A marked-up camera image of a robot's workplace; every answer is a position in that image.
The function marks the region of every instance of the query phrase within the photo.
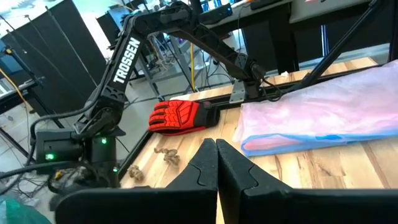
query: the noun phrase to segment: metal bracket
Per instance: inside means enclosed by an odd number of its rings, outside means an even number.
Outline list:
[[[243,102],[246,96],[246,90],[244,89],[243,81],[237,80],[234,83],[229,103],[240,103]]]

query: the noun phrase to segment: green led light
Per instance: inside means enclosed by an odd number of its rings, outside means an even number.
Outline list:
[[[55,155],[54,154],[46,154],[45,155],[45,160],[53,160],[55,159]]]

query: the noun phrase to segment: plastic bag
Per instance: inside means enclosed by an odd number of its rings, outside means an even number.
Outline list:
[[[0,196],[0,224],[51,224],[34,208],[22,205],[17,200]]]
[[[398,136],[398,61],[245,103],[234,134],[247,156]]]

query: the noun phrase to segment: red glove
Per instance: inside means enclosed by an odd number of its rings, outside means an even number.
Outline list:
[[[216,126],[219,119],[220,110],[209,102],[165,101],[155,105],[148,131],[174,136]]]

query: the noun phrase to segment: wooden table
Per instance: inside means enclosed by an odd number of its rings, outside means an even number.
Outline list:
[[[361,58],[330,66],[324,75],[368,67],[376,63],[370,58]],[[275,84],[300,80],[308,71],[299,71],[287,77],[274,77]],[[180,100],[197,100],[231,93],[232,86],[202,91],[175,97]],[[121,180],[123,188],[137,185],[165,187],[184,170],[189,160],[205,138],[225,139],[240,150],[240,142],[232,137],[237,127],[240,108],[223,110],[219,124],[210,129],[165,137],[154,134],[134,161],[143,171],[145,179],[136,183],[128,175]],[[178,167],[163,161],[163,154],[155,154],[155,147],[177,149],[181,161]],[[251,157],[254,163],[293,188],[352,189],[398,187],[398,139],[367,141],[348,146],[330,147],[273,156]],[[224,223],[220,203],[217,223]]]

